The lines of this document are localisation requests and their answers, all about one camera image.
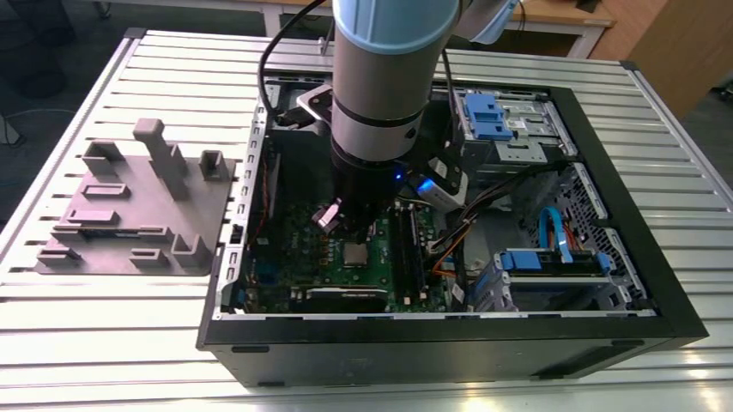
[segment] aluminum table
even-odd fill
[[[193,347],[207,277],[34,273],[90,141],[110,139],[126,155],[143,154],[133,123],[161,118],[183,155],[207,148],[243,161],[257,127],[255,71],[267,39],[128,33],[0,235],[0,408],[733,409],[731,192],[641,74],[615,62],[448,53],[458,81],[575,90],[711,334],[682,350],[645,354],[572,381],[245,389]],[[331,52],[321,57],[316,42],[284,40],[269,67],[329,71]]]

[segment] wire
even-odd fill
[[[440,256],[440,258],[438,259],[438,262],[435,262],[435,264],[432,265],[432,270],[431,270],[432,273],[435,273],[435,271],[438,270],[439,264],[443,263],[443,260],[446,260],[447,255],[450,255],[450,252],[454,251],[455,247],[458,246],[458,244],[460,243],[460,241],[466,237],[466,234],[468,234],[470,231],[471,231],[471,227],[467,227],[464,232],[460,234],[460,236],[455,239],[454,243],[446,249],[446,251],[443,252],[443,256]]]
[[[398,199],[399,199],[402,202],[423,204],[424,206],[430,206],[431,208],[435,207],[435,206],[432,206],[432,204],[431,204],[430,202],[424,202],[424,201],[420,200],[420,199],[411,199],[411,198],[403,197],[403,196],[398,196]]]
[[[309,2],[309,4],[303,7],[303,9],[297,12],[296,15],[287,21],[285,25],[279,29],[277,34],[275,34],[275,37],[267,44],[267,47],[264,48],[264,52],[261,53],[260,57],[260,63],[256,68],[256,87],[260,91],[261,96],[261,105],[264,106],[264,111],[267,112],[268,116],[275,113],[275,108],[272,107],[272,104],[269,103],[269,97],[267,96],[267,90],[264,89],[264,64],[267,63],[267,58],[269,57],[269,54],[272,53],[272,50],[275,49],[275,46],[277,45],[279,41],[285,36],[285,32],[289,29],[289,27],[293,26],[293,24],[309,13],[311,10],[313,10],[325,0],[313,0]]]
[[[267,192],[267,160],[264,159],[264,157],[264,154],[261,154],[261,219],[260,224],[256,227],[256,231],[253,232],[253,236],[249,239],[249,246],[252,246],[256,237],[260,235],[261,228],[264,227],[264,222],[267,221],[267,214],[269,212],[269,193]]]
[[[432,273],[443,277],[455,277],[455,272],[451,272],[448,270],[435,270]]]
[[[519,33],[524,31],[524,26],[527,25],[527,10],[524,9],[524,2],[519,0],[520,16],[519,16]]]
[[[442,50],[440,56],[443,57],[443,70],[446,71],[446,84],[447,84],[447,104],[450,105],[450,142],[454,145],[460,144],[458,142],[458,120],[455,116],[458,112],[455,108],[458,107],[458,102],[455,101],[454,93],[454,76],[450,71],[450,62],[447,61],[447,52],[446,49]]]
[[[68,113],[68,114],[76,115],[76,112],[73,110],[66,110],[66,109],[30,109],[22,112],[9,114],[4,118],[17,118],[18,116],[25,116],[26,114],[30,114],[30,113],[42,113],[42,112],[57,112],[57,113]]]

